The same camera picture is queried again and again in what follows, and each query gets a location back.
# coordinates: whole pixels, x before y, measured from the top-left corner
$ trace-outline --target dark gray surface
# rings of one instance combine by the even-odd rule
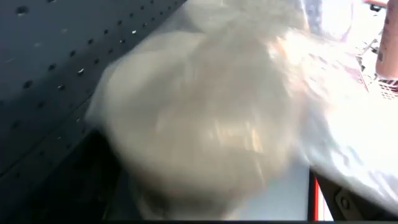
[[[184,2],[0,0],[0,219],[90,131],[81,118],[108,63]]]
[[[306,221],[309,178],[310,171],[307,166],[293,164],[284,175],[273,180],[267,190],[254,195],[253,199],[239,209],[235,215],[236,219]],[[109,206],[108,220],[140,219],[127,185],[127,174],[123,172]]]

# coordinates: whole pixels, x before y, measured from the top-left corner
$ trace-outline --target white plastic bag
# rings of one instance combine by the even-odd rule
[[[105,70],[86,119],[138,185],[165,198],[159,218],[226,218],[295,152],[352,180],[334,159],[352,152],[331,130],[347,115],[331,114],[367,94],[341,62],[346,46],[331,42],[351,26],[321,26],[323,2],[189,0]],[[377,195],[361,179],[349,186]]]

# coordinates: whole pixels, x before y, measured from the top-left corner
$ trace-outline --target red edge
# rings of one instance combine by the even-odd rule
[[[313,219],[314,221],[319,221],[318,209],[319,209],[319,185],[317,178],[314,177],[314,203],[313,203]]]

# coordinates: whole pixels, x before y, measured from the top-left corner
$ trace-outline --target perforated metal panel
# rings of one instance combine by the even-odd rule
[[[0,219],[90,132],[108,63],[186,0],[0,0]]]

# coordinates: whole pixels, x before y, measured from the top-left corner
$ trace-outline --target transparent plastic wrap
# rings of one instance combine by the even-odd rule
[[[393,147],[376,129],[391,110],[370,113],[377,97],[358,82],[348,44],[357,3],[189,0],[108,66],[86,120],[140,185],[167,198],[163,218],[225,218],[294,155],[396,207],[386,192],[398,173],[374,166]],[[392,162],[388,153],[377,156]]]

